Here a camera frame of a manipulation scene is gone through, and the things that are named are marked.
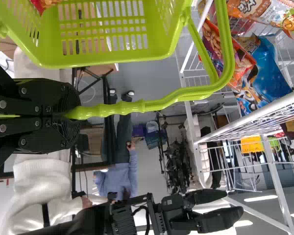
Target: hand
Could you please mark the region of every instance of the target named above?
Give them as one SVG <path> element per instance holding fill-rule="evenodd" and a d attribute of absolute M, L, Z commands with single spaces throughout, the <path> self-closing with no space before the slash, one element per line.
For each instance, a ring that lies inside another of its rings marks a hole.
<path fill-rule="evenodd" d="M 135 150 L 135 142 L 134 142 L 133 138 L 132 138 L 132 142 L 131 142 L 131 147 L 126 146 L 126 148 L 128 151 Z"/>
<path fill-rule="evenodd" d="M 80 198 L 82 199 L 83 209 L 93 206 L 92 201 L 90 201 L 87 197 L 80 197 Z"/>

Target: basket handle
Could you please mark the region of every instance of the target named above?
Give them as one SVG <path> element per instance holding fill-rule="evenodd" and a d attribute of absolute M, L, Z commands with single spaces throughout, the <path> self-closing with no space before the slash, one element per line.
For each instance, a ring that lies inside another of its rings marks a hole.
<path fill-rule="evenodd" d="M 131 103 L 120 101 L 117 104 L 99 104 L 94 107 L 78 106 L 64 114 L 64 116 L 70 119 L 85 120 L 90 117 L 105 118 L 109 115 L 114 114 L 127 115 L 133 112 L 144 113 L 149 111 L 157 111 L 165 109 L 176 102 L 205 99 L 209 97 L 213 92 L 222 89 L 224 86 L 226 86 L 226 84 L 233 76 L 235 69 L 235 58 L 231 31 L 229 27 L 230 23 L 227 14 L 226 0 L 215 1 L 215 5 L 224 61 L 223 72 L 220 78 L 197 32 L 194 22 L 191 19 L 191 8 L 186 8 L 184 11 L 184 15 L 181 16 L 181 21 L 184 24 L 188 24 L 188 29 L 198 49 L 204 68 L 206 69 L 211 79 L 211 85 L 180 88 L 158 100 L 139 100 Z"/>

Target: green shopping basket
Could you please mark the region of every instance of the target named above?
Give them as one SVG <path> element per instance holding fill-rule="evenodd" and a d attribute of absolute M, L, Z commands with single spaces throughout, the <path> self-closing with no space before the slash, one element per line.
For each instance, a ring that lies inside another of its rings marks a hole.
<path fill-rule="evenodd" d="M 8 35 L 36 64 L 50 69 L 164 59 L 188 25 L 211 84 L 181 88 L 160 100 L 77 107 L 68 118 L 161 110 L 223 88 L 234 73 L 226 0 L 215 1 L 224 68 L 218 74 L 190 17 L 192 0 L 63 0 L 42 16 L 30 0 L 0 0 L 0 36 Z"/>

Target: chip bag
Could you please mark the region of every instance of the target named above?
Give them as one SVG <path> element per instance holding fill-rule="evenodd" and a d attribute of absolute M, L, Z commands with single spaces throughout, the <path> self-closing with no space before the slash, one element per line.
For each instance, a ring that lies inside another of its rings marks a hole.
<path fill-rule="evenodd" d="M 42 15 L 44 10 L 47 8 L 54 6 L 61 2 L 62 0 L 30 0 L 32 4 L 36 7 L 39 14 Z"/>
<path fill-rule="evenodd" d="M 206 19 L 202 28 L 202 32 L 202 41 L 208 51 L 208 54 L 210 55 L 218 75 L 221 76 L 223 71 L 223 58 L 219 30 L 213 23 Z M 232 43 L 235 53 L 235 71 L 233 77 L 228 83 L 228 86 L 233 89 L 240 90 L 242 86 L 242 77 L 248 75 L 248 71 L 253 68 L 253 66 L 256 64 L 256 61 L 243 47 L 240 46 L 239 43 L 237 43 L 234 38 L 232 38 Z"/>
<path fill-rule="evenodd" d="M 202 0 L 198 4 L 197 10 L 200 17 L 203 13 L 205 5 L 206 5 L 206 0 Z M 210 20 L 210 22 L 212 22 L 213 24 L 218 25 L 217 15 L 216 15 L 216 6 L 214 2 L 212 3 L 209 9 L 207 19 Z M 235 17 L 229 17 L 229 22 L 230 22 L 230 29 L 231 29 L 232 36 L 245 35 L 248 32 L 252 32 L 257 24 L 255 21 L 252 21 L 249 19 L 239 19 Z"/>
<path fill-rule="evenodd" d="M 282 28 L 294 39 L 293 0 L 228 0 L 227 11 L 229 16 Z"/>
<path fill-rule="evenodd" d="M 292 90 L 274 60 L 274 45 L 267 38 L 253 35 L 237 40 L 257 62 L 249 74 L 242 77 L 241 88 L 232 88 L 241 108 L 241 115 L 245 116 L 291 93 Z"/>

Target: blue shirt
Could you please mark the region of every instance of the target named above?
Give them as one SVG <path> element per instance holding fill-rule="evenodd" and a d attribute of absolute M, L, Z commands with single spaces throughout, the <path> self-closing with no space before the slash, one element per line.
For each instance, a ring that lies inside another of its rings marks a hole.
<path fill-rule="evenodd" d="M 95 184 L 102 197 L 107 197 L 109 192 L 117 192 L 117 200 L 123 199 L 123 191 L 130 192 L 131 197 L 137 196 L 137 153 L 131 150 L 130 163 L 115 164 L 115 167 L 110 168 L 107 172 L 95 171 Z"/>

